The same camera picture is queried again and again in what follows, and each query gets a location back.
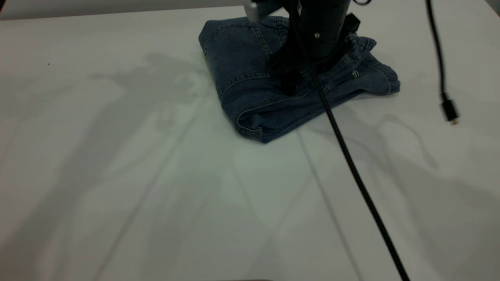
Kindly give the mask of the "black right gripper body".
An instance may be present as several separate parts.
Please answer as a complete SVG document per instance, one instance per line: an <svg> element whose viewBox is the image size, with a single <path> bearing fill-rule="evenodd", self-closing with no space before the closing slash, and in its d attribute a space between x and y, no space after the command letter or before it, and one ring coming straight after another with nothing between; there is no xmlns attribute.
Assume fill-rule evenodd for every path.
<svg viewBox="0 0 500 281"><path fill-rule="evenodd" d="M306 62L322 64L341 57L360 20L348 13L350 0L291 1L293 42Z"/></svg>

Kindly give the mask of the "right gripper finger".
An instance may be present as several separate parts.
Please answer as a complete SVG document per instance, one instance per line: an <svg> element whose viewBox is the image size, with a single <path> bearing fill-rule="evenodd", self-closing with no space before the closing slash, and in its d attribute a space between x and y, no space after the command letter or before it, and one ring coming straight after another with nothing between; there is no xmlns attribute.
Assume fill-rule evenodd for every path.
<svg viewBox="0 0 500 281"><path fill-rule="evenodd" d="M285 43L268 58L268 74L279 80L286 96L305 97L311 91L312 64L298 43Z"/></svg>

